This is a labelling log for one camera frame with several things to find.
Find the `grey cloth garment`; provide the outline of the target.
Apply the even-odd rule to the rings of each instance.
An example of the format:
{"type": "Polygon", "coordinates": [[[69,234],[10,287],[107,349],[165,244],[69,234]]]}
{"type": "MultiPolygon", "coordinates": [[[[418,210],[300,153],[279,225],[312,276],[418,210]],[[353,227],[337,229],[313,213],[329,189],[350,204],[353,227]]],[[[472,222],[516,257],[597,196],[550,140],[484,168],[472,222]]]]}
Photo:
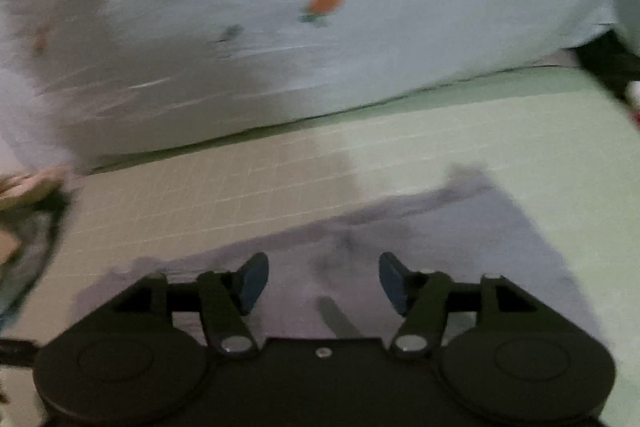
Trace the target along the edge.
{"type": "Polygon", "coordinates": [[[401,318],[378,280],[378,257],[385,251],[410,269],[442,271],[457,282],[501,274],[593,337],[603,336],[562,255],[487,174],[462,168],[433,192],[383,200],[182,259],[139,259],[81,291],[72,319],[85,317],[146,274],[191,282],[201,272],[238,269],[259,251],[269,258],[268,283],[247,320],[258,341],[390,340],[401,318]]]}

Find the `green white grid mat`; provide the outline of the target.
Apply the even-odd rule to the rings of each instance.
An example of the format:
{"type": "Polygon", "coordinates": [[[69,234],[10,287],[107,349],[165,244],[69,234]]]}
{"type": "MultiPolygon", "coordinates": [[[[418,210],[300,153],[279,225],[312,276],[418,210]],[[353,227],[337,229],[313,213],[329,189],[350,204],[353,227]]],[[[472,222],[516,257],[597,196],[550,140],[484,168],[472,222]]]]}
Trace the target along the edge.
{"type": "Polygon", "coordinates": [[[534,68],[157,157],[78,183],[61,248],[14,338],[49,340],[76,295],[145,258],[174,260],[434,190],[485,170],[570,265],[618,364],[604,412],[639,421],[639,133],[575,69],[534,68]]]}

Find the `red item under white garment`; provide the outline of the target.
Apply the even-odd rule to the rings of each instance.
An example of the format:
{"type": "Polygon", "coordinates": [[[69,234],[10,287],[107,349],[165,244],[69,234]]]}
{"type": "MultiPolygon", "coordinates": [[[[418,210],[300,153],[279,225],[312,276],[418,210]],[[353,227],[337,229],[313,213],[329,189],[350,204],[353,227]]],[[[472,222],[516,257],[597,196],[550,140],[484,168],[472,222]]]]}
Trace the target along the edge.
{"type": "Polygon", "coordinates": [[[627,84],[625,91],[626,102],[632,120],[640,127],[640,81],[634,80],[627,84]]]}

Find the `light green carrot-print pillow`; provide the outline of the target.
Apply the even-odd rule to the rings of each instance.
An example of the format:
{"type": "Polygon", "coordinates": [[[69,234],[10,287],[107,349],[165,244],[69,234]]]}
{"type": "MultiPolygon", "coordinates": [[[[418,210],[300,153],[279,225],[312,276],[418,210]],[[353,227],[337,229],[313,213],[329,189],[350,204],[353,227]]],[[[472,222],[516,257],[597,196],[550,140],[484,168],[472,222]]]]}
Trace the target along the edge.
{"type": "Polygon", "coordinates": [[[93,168],[533,63],[615,2],[1,0],[1,134],[93,168]]]}

